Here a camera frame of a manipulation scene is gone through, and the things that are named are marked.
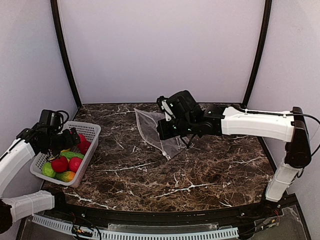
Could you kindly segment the red toy tomato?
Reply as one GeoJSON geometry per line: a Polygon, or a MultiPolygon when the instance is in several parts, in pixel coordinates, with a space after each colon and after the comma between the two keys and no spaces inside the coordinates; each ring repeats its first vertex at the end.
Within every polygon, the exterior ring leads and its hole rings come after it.
{"type": "Polygon", "coordinates": [[[51,167],[56,173],[63,173],[69,167],[69,162],[65,156],[60,156],[51,162],[51,167]]]}

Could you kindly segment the red toy fruit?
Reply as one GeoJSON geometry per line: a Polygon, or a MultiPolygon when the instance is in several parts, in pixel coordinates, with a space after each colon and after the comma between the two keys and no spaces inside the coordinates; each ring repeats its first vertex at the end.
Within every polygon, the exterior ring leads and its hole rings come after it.
{"type": "Polygon", "coordinates": [[[77,145],[77,147],[82,155],[85,155],[87,153],[90,146],[91,146],[91,143],[89,141],[83,141],[77,145]]]}
{"type": "Polygon", "coordinates": [[[76,173],[78,171],[81,163],[82,163],[82,159],[80,159],[78,157],[73,157],[72,159],[70,159],[70,161],[68,163],[69,170],[76,173]]]}

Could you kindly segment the red toy fruit front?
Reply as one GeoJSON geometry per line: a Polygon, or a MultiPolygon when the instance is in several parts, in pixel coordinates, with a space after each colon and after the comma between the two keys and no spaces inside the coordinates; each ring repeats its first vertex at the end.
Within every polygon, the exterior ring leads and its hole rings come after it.
{"type": "Polygon", "coordinates": [[[76,173],[78,171],[81,163],[82,163],[82,159],[80,159],[78,157],[73,157],[72,159],[70,159],[70,161],[68,163],[69,170],[76,173]]]}

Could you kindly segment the green orange toy mango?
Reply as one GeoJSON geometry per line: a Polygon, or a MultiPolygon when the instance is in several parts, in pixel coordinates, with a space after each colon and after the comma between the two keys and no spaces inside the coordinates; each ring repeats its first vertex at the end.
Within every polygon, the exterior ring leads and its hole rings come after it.
{"type": "Polygon", "coordinates": [[[73,171],[65,171],[61,173],[56,173],[55,178],[59,181],[68,183],[74,179],[75,175],[76,173],[73,171]]]}

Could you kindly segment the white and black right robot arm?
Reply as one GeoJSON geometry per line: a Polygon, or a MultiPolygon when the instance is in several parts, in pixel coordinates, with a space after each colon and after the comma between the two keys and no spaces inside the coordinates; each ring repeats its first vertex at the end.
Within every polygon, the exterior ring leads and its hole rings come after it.
{"type": "Polygon", "coordinates": [[[274,112],[210,104],[202,109],[187,90],[171,97],[160,96],[156,103],[165,114],[156,128],[162,141],[175,137],[183,139],[188,135],[199,138],[204,135],[248,135],[285,142],[285,156],[265,190],[265,199],[270,202],[282,198],[315,154],[310,147],[307,114],[299,107],[274,112]]]}

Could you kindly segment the white plastic basket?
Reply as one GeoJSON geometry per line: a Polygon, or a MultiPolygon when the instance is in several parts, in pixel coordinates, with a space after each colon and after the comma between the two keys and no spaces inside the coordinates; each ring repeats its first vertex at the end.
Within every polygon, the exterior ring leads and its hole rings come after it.
{"type": "Polygon", "coordinates": [[[77,188],[98,147],[101,127],[87,122],[67,121],[63,129],[75,129],[80,143],[60,152],[58,156],[40,153],[33,158],[30,172],[47,182],[77,188]]]}

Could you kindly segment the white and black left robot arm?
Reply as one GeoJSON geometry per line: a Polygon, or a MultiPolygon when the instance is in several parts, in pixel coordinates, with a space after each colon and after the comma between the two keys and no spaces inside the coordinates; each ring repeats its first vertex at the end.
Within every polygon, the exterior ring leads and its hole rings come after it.
{"type": "MultiPolygon", "coordinates": [[[[64,110],[42,110],[39,121],[32,128],[22,130],[12,145],[0,157],[0,192],[4,193],[16,174],[38,154],[58,157],[63,150],[81,142],[73,127],[64,129],[69,120],[64,110]]],[[[51,210],[59,194],[48,190],[12,198],[0,198],[0,232],[5,233],[20,219],[51,210]]]]}

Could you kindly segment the clear zip top bag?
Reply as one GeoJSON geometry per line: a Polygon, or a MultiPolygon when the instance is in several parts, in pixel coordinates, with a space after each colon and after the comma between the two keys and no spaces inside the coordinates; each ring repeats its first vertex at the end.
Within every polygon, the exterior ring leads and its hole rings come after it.
{"type": "Polygon", "coordinates": [[[158,121],[165,118],[163,113],[147,112],[136,108],[134,109],[134,112],[137,129],[142,139],[152,147],[160,150],[167,160],[172,159],[183,149],[187,148],[179,137],[160,140],[159,133],[156,128],[158,121]]]}

